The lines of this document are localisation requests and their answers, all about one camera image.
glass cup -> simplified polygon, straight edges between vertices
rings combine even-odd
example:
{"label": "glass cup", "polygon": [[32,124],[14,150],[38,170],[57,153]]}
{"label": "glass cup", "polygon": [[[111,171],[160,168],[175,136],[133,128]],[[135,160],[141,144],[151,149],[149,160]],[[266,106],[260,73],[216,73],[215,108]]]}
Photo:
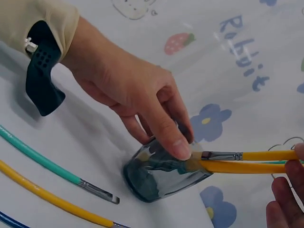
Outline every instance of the glass cup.
{"label": "glass cup", "polygon": [[[193,152],[202,147],[190,144]],[[123,176],[132,193],[151,203],[189,188],[212,175],[190,158],[180,161],[171,156],[155,139],[142,146],[123,167]]]}

beige sleeve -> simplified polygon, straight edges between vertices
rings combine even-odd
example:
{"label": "beige sleeve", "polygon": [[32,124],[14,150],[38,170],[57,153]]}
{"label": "beige sleeve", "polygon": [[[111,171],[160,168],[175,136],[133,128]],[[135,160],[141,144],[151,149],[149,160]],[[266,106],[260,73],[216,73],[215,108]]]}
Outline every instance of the beige sleeve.
{"label": "beige sleeve", "polygon": [[45,21],[66,55],[78,25],[76,7],[61,0],[0,0],[0,40],[9,47],[25,52],[25,38],[38,21]]}

fingernail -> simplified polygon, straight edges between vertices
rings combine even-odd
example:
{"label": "fingernail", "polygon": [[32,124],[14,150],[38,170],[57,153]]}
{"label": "fingernail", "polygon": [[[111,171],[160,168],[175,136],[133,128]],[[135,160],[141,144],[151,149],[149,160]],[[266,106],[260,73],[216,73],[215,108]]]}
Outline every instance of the fingernail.
{"label": "fingernail", "polygon": [[173,151],[180,160],[187,160],[191,156],[190,145],[184,139],[180,139],[173,144]]}

tablecloth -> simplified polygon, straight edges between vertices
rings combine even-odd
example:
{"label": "tablecloth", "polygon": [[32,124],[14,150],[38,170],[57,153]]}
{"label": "tablecloth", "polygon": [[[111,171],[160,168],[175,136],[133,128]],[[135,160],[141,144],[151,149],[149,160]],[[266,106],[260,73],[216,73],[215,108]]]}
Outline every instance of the tablecloth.
{"label": "tablecloth", "polygon": [[[173,73],[204,149],[290,149],[304,141],[303,1],[68,1],[120,47]],[[1,45],[0,63],[0,123],[122,201],[110,205],[83,192],[0,140],[2,160],[30,180],[132,228],[266,228],[275,176],[214,174],[164,200],[141,203],[120,173],[140,144],[111,110],[86,95],[58,65],[52,77],[66,101],[42,118],[24,96],[29,61]],[[0,210],[31,227],[97,227],[4,175],[1,186]]]}

wrist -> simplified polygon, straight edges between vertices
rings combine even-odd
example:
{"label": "wrist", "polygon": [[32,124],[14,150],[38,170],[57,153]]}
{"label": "wrist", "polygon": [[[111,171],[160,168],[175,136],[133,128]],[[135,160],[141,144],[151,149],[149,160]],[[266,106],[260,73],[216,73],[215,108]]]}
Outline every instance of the wrist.
{"label": "wrist", "polygon": [[90,69],[96,74],[107,59],[111,46],[114,44],[87,20],[80,17],[70,48],[61,64],[72,73]]}

